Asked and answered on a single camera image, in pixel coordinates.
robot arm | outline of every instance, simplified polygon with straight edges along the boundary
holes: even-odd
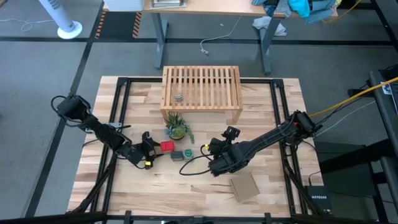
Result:
[[[256,152],[281,140],[298,144],[320,128],[321,126],[317,127],[305,112],[295,111],[287,121],[268,133],[252,141],[232,144],[232,141],[239,136],[240,130],[229,126],[222,134],[226,140],[213,138],[210,142],[208,150],[214,158],[208,164],[210,172],[215,177],[226,172],[234,173],[247,166]]]
[[[132,144],[131,140],[116,128],[100,123],[98,118],[91,114],[90,104],[82,97],[73,94],[69,94],[67,97],[58,97],[63,98],[63,101],[55,109],[53,107],[53,100],[57,98],[55,97],[51,102],[53,110],[65,122],[68,120],[78,123],[76,125],[68,124],[68,126],[76,126],[83,131],[91,129],[98,140],[107,145],[117,155],[125,157],[134,165],[137,165],[145,157],[146,161],[151,162],[151,166],[146,166],[146,169],[152,167],[155,155],[150,155],[150,152],[154,152],[154,146],[159,146],[159,143],[153,141],[148,132],[142,135],[142,143]]]

blue cloth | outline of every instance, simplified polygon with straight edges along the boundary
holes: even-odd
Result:
[[[322,19],[333,14],[333,10],[330,8],[335,5],[336,0],[323,0],[323,1],[313,1],[312,11],[310,16],[305,19],[305,24],[311,24],[314,22],[319,22]]]
[[[266,5],[264,4],[267,0],[252,0],[251,4],[253,6],[259,6],[259,5],[263,5],[264,10],[266,11],[267,15],[269,17],[272,17],[274,15],[274,11],[276,9],[276,6],[273,5]]]
[[[310,5],[308,0],[288,0],[290,7],[296,11],[301,18],[310,16]]]

wooden crate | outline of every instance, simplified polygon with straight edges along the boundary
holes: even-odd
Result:
[[[160,110],[164,118],[169,111],[232,111],[237,122],[243,110],[238,66],[165,66]]]

gray carpet floor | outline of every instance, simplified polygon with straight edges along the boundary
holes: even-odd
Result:
[[[64,0],[63,5],[74,20],[83,24],[81,37],[88,37],[93,27],[99,0]],[[398,35],[398,3],[377,1]],[[8,1],[0,8],[0,20],[18,18],[27,21],[50,19],[38,1]],[[204,16],[163,14],[170,21],[167,37],[209,38],[229,32],[237,16]],[[232,39],[257,39],[252,28],[255,17],[243,17]],[[301,19],[286,19],[287,40],[389,40],[377,14],[353,10],[339,22],[305,26]],[[35,24],[28,32],[23,23],[0,22],[0,36],[56,37],[53,22]],[[141,38],[154,38],[150,15],[143,14]],[[94,103],[103,75],[160,75],[154,68],[155,44],[94,43],[78,94]],[[66,95],[78,69],[85,43],[0,42],[0,219],[21,216],[32,184],[45,157],[57,116],[49,101],[55,95]],[[260,48],[256,44],[205,44],[206,56],[198,44],[167,44],[165,65],[238,65],[242,77],[263,77]],[[272,45],[272,75],[277,78],[299,78],[309,113],[319,111],[347,98],[349,88],[364,84],[370,70],[398,62],[393,47]],[[336,114],[326,127],[355,108],[369,103],[363,99]],[[63,213],[68,204],[80,159],[83,132],[66,128],[50,176],[40,200],[37,215]],[[371,144],[386,138],[377,106],[367,106],[355,115],[317,138],[348,144]],[[391,200],[386,185],[380,186],[383,199]],[[335,214],[351,218],[376,218],[373,202],[366,198],[332,195]],[[393,205],[386,203],[391,222],[398,222]]]

potted plant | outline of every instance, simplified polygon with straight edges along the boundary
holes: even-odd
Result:
[[[181,140],[188,133],[191,143],[195,143],[192,130],[187,122],[182,118],[180,113],[170,112],[167,119],[165,119],[166,128],[165,134],[173,140]]]

